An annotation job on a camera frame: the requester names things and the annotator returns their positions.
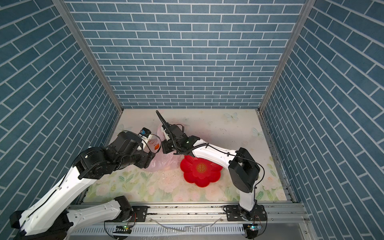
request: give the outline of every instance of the blue brick wall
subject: blue brick wall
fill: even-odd
[[[383,13],[317,0],[264,112],[319,239],[384,239]]]
[[[66,3],[124,108],[257,108],[304,1]]]
[[[0,239],[117,111],[51,0],[0,1]]]

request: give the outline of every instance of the robotic arm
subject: robotic arm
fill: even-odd
[[[187,136],[177,125],[170,125],[156,111],[163,124],[166,140],[161,143],[163,153],[191,155],[210,160],[228,169],[233,184],[240,190],[238,210],[245,220],[254,220],[262,206],[255,201],[255,187],[260,168],[249,152],[240,148],[228,150],[211,145],[196,136]],[[105,174],[131,164],[147,168],[155,156],[148,147],[151,131],[143,128],[139,134],[123,131],[107,147],[90,147],[81,152],[67,174],[36,204],[27,210],[15,211],[10,216],[11,227],[20,231],[15,240],[63,240],[67,235],[92,225],[110,220],[123,222],[133,216],[133,209],[124,196],[108,203],[81,210],[67,210],[68,205],[85,189]]]

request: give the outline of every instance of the floral tabletop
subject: floral tabletop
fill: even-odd
[[[239,109],[235,113],[227,111],[167,109],[160,112],[168,122],[183,124],[187,135],[199,136],[221,147],[246,148],[266,170],[263,181],[256,189],[256,199],[286,200],[256,112]],[[112,139],[122,130],[139,132],[146,127],[157,132],[158,125],[159,120],[153,109],[124,110]],[[230,174],[225,169],[221,170],[221,178],[217,182],[201,188],[186,182],[178,165],[169,168],[148,172],[131,165],[105,175],[89,187],[84,202],[107,202],[121,195],[130,202],[225,202],[240,199],[239,190],[232,184]]]

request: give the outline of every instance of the orange object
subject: orange object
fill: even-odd
[[[211,182],[217,182],[220,177],[222,166],[208,161],[204,158],[185,156],[180,163],[184,172],[184,179],[199,187],[206,187]]]

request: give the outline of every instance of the translucent plastic bag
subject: translucent plastic bag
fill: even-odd
[[[166,139],[164,132],[162,131],[162,124],[157,128],[157,135],[160,137],[161,141]],[[152,138],[150,145],[155,146],[155,150],[157,150],[157,148],[161,146],[161,142],[155,137]],[[176,153],[176,151],[164,154],[163,151],[160,150],[160,152],[156,153],[156,156],[152,159],[148,168],[145,168],[144,170],[148,172],[157,172],[160,170],[167,171],[178,168],[184,155],[174,155],[174,153]]]

